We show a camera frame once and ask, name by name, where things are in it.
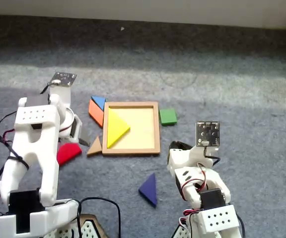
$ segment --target gray carpet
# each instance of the gray carpet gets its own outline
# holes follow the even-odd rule
[[[178,124],[161,127],[159,157],[83,155],[60,169],[58,198],[104,196],[122,209],[122,235],[171,237],[189,207],[166,170],[172,140],[195,143],[195,121],[221,122],[215,167],[232,194],[248,238],[286,238],[286,31],[164,23],[0,17],[0,117],[37,94],[55,71],[78,74],[72,108],[90,130],[91,95],[108,101],[158,101],[174,107]],[[9,118],[0,132],[11,128]],[[0,167],[7,150],[0,145]],[[158,206],[138,195],[156,173]],[[40,184],[38,166],[22,189]],[[93,201],[110,237],[116,209]]]

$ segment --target black plastic part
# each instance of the black plastic part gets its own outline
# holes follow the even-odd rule
[[[183,198],[183,191],[181,189],[181,184],[179,183],[179,180],[178,180],[176,175],[175,175],[175,182],[176,182],[177,189],[178,189],[179,193],[181,194],[181,196]]]
[[[202,201],[202,208],[209,210],[217,207],[223,207],[226,205],[223,195],[219,188],[214,188],[206,191],[199,192]]]
[[[39,191],[11,192],[9,195],[8,213],[16,215],[16,233],[30,232],[30,214],[45,211],[40,203]]]
[[[76,119],[73,119],[73,123],[71,125],[71,131],[70,131],[70,136],[71,137],[74,137],[74,133],[75,133],[75,127],[77,126],[77,120]]]
[[[219,146],[218,121],[198,121],[196,125],[197,146]]]
[[[25,107],[42,106],[48,104],[49,102],[47,95],[29,96],[27,97]]]
[[[41,129],[43,127],[43,124],[42,123],[31,124],[31,126],[34,130],[38,130],[38,129]]]
[[[172,141],[168,147],[168,156],[167,156],[167,164],[169,161],[169,150],[170,149],[181,149],[181,150],[190,150],[192,148],[191,145],[188,145],[181,141]]]

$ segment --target perforated plate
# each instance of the perforated plate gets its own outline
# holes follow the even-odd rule
[[[185,228],[178,226],[172,235],[172,238],[189,238],[189,232]]]
[[[81,227],[82,238],[101,238],[97,228],[94,226],[93,221],[86,221]],[[77,223],[68,224],[60,229],[56,229],[44,238],[79,238]]]

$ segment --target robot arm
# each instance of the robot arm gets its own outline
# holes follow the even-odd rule
[[[167,166],[182,198],[193,208],[185,218],[189,237],[241,238],[235,209],[227,205],[231,200],[230,191],[212,170],[219,146],[219,123],[198,122],[196,128],[200,126],[200,131],[196,131],[198,146],[190,150],[170,149]],[[211,146],[207,154],[202,143]]]
[[[58,139],[78,143],[82,132],[82,122],[70,109],[70,86],[75,76],[56,73],[48,84],[49,97],[19,100],[12,148],[28,166],[39,163],[42,183],[39,190],[17,192],[27,168],[18,160],[6,161],[0,197],[9,213],[0,217],[1,238],[42,237],[76,218],[76,201],[56,200]]]

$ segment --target red wire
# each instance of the red wire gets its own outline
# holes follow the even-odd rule
[[[202,167],[199,167],[199,168],[201,169],[202,174],[204,175],[204,180],[199,179],[199,178],[193,178],[193,179],[190,179],[190,180],[186,181],[186,182],[182,185],[182,187],[181,187],[182,197],[183,197],[183,199],[184,199],[185,201],[186,201],[186,199],[185,199],[185,196],[184,196],[183,188],[184,188],[189,182],[195,181],[195,180],[203,181],[201,187],[198,188],[197,191],[201,191],[201,190],[206,186],[206,173],[205,173],[205,171],[202,169]]]
[[[9,133],[9,132],[13,132],[15,131],[15,129],[11,129],[11,130],[7,130],[3,133],[3,141],[6,141],[6,134]]]
[[[202,179],[199,179],[199,178],[192,178],[192,179],[190,179],[190,180],[187,180],[183,185],[182,185],[182,187],[181,187],[181,191],[182,191],[182,197],[183,197],[183,199],[186,201],[186,199],[185,199],[185,196],[184,196],[184,192],[183,192],[183,188],[189,183],[189,182],[191,182],[191,181],[196,181],[196,180],[198,180],[198,181],[202,181],[203,182],[203,184],[205,184],[204,183],[204,180],[202,180]]]

